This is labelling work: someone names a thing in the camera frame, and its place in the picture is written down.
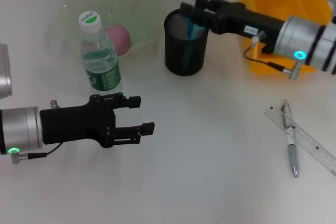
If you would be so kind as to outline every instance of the transparent ruler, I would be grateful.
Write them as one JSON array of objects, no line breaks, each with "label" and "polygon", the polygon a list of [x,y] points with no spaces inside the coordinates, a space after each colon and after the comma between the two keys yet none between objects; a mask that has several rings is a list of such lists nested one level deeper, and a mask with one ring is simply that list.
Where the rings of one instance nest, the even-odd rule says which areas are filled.
[{"label": "transparent ruler", "polygon": [[[296,141],[336,176],[336,158],[300,126],[298,126],[296,122],[283,114],[283,112],[275,106],[269,107],[264,113],[291,137],[295,134]],[[283,125],[284,116],[292,122],[287,129]]]}]

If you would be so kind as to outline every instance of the pen cup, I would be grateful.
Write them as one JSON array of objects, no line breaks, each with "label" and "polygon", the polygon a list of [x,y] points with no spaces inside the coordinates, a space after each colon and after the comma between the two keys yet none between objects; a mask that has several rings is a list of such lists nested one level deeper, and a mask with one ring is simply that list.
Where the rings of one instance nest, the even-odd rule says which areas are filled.
[{"label": "pen cup", "polygon": [[174,74],[191,76],[203,66],[209,29],[189,23],[179,11],[164,21],[165,65]]}]

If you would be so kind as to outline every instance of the pen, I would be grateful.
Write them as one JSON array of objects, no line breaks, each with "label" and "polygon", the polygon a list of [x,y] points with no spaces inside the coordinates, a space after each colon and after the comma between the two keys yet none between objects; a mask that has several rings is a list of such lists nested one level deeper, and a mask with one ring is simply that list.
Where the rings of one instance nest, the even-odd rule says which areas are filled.
[{"label": "pen", "polygon": [[285,99],[285,102],[283,103],[283,106],[281,107],[282,112],[291,119],[291,121],[286,118],[286,116],[282,115],[282,120],[283,120],[283,126],[287,129],[286,130],[286,138],[288,142],[288,156],[289,156],[289,164],[290,168],[292,169],[294,176],[298,176],[298,158],[297,158],[297,152],[296,152],[296,146],[295,146],[295,132],[292,131],[292,134],[288,134],[288,131],[290,131],[290,128],[292,126],[292,114],[290,111],[290,106]]}]

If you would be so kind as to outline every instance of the tabletop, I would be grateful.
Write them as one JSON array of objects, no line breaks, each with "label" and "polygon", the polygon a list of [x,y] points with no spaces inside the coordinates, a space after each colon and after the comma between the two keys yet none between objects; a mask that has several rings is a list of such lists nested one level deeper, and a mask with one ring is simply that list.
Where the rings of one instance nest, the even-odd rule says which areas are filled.
[{"label": "tabletop", "polygon": [[[94,93],[55,33],[64,1],[0,0],[13,82],[2,109],[82,105]],[[195,0],[160,1],[169,13]],[[157,45],[121,58],[122,92],[142,104],[117,110],[117,126],[155,122],[154,134],[110,149],[65,143],[18,165],[1,156],[3,223],[334,223],[335,176],[298,146],[294,178],[284,133],[263,110],[287,98],[295,121],[336,154],[336,78],[257,76],[242,57],[238,36],[210,34],[203,69],[176,76],[164,65],[162,32]]]}]

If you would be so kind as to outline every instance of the water bottle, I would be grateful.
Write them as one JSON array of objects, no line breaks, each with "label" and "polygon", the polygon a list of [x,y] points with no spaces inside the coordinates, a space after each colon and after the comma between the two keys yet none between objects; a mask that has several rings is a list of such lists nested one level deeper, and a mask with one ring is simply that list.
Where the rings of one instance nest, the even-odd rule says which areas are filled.
[{"label": "water bottle", "polygon": [[99,91],[114,89],[121,80],[118,56],[102,28],[99,14],[91,10],[83,12],[78,22],[82,30],[80,51],[91,86]]}]

